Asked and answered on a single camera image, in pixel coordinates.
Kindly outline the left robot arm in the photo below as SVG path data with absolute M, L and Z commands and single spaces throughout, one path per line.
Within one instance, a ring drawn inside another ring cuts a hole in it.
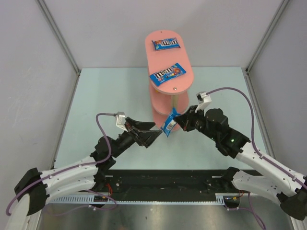
M 106 183 L 108 170 L 116 158 L 133 144 L 148 148 L 162 134 L 154 129 L 154 122 L 142 122 L 124 114 L 112 115 L 116 126 L 123 130 L 116 139 L 102 132 L 94 151 L 82 160 L 69 166 L 40 172 L 37 168 L 28 170 L 14 188 L 14 201 L 20 202 L 28 196 L 26 216 L 42 210 L 50 201 L 74 192 L 91 190 L 99 192 Z

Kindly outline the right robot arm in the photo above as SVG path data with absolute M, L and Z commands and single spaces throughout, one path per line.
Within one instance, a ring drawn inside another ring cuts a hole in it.
M 229 126 L 228 117 L 221 109 L 203 112 L 197 110 L 197 106 L 191 106 L 174 120 L 183 131 L 199 131 L 215 142 L 221 154 L 243 162 L 261 174 L 254 177 L 232 169 L 229 178 L 235 188 L 273 201 L 297 220 L 306 218 L 307 177 L 260 152 L 248 137 Z

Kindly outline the blue white candy bar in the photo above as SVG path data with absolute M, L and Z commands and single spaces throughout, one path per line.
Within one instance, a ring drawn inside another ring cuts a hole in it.
M 162 126 L 160 127 L 160 129 L 162 130 L 162 132 L 169 137 L 171 131 L 173 130 L 173 128 L 175 127 L 175 125 L 177 124 L 177 122 L 175 121 L 175 118 L 177 116 L 180 116 L 180 114 L 177 112 L 177 110 L 173 107 L 170 114 L 168 115 L 168 117 L 166 118 L 165 122 L 162 124 Z

